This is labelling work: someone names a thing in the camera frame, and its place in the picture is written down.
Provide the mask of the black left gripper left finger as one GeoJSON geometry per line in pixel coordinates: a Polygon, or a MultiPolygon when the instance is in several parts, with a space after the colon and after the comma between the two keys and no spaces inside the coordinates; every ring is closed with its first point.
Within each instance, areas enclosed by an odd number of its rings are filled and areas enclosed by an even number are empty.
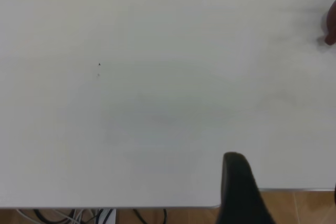
{"type": "Polygon", "coordinates": [[[228,152],[223,157],[221,205],[217,223],[275,223],[256,184],[246,157],[228,152]]]}

